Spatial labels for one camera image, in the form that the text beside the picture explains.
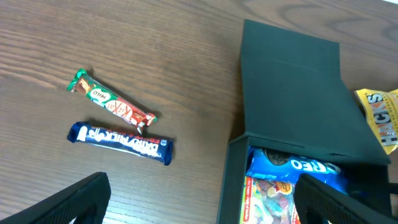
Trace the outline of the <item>blue Dairy Milk chocolate bar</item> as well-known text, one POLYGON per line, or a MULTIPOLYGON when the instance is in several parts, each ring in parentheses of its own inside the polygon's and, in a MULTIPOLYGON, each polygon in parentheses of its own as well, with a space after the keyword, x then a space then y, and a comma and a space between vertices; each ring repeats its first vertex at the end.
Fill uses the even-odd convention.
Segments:
POLYGON ((165 166, 172 161, 172 139, 145 138, 95 127, 82 121, 72 125, 67 139, 157 160, 165 166))

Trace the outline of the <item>black open box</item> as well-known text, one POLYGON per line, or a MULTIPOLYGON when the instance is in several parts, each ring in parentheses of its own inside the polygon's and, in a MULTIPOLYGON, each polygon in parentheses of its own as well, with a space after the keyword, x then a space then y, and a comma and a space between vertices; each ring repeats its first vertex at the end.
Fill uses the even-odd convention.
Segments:
POLYGON ((340 166, 360 205, 390 217, 390 158, 340 76, 337 42, 246 20, 244 132, 227 149, 216 221, 237 223, 252 146, 340 166))

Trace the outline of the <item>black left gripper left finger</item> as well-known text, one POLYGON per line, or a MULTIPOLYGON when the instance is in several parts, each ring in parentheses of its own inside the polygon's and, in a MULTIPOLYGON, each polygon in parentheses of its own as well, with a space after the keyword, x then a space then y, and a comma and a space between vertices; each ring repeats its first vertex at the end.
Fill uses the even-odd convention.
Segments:
POLYGON ((45 200, 1 220, 1 224, 101 224, 111 188, 105 172, 95 172, 45 200))

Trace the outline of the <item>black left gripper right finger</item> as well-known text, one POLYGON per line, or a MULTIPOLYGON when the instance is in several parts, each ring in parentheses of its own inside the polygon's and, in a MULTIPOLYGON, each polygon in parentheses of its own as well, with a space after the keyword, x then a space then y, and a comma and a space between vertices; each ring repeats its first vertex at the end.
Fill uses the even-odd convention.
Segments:
POLYGON ((301 223, 397 224, 396 218, 363 205, 309 174, 299 177, 294 202, 301 223))

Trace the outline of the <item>blue Oreo cookie pack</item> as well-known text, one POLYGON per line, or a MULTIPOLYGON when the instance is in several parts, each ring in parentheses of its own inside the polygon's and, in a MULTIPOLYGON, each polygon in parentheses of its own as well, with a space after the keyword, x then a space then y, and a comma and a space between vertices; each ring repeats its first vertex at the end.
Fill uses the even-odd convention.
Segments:
POLYGON ((332 163, 261 147, 249 150, 248 177, 295 184, 301 174, 311 175, 340 192, 346 192, 348 180, 343 171, 332 163))

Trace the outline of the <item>green red KitKat Milo bar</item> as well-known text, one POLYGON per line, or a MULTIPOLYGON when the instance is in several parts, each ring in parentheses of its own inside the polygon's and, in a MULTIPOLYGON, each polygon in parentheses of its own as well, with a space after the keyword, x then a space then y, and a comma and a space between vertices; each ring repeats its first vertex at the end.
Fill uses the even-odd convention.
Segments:
POLYGON ((142 134, 145 127, 157 121, 156 115, 144 112, 90 76, 83 68, 76 72, 67 90, 85 95, 100 107, 135 126, 139 134, 142 134))

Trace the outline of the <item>Haribo gummy candy bag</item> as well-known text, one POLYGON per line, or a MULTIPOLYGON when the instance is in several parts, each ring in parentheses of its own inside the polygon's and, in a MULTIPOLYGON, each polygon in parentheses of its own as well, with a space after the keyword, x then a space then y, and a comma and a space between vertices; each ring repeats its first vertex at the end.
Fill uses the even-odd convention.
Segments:
POLYGON ((246 177, 240 224, 300 224, 294 203, 295 185, 246 177))

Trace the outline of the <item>yellow Hacks candy bag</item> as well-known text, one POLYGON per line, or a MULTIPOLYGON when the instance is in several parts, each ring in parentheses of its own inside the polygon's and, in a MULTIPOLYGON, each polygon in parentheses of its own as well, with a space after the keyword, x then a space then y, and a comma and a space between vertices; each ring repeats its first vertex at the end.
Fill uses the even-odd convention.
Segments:
POLYGON ((397 90, 390 92, 361 89, 355 95, 361 103, 366 121, 386 154, 397 149, 397 90))

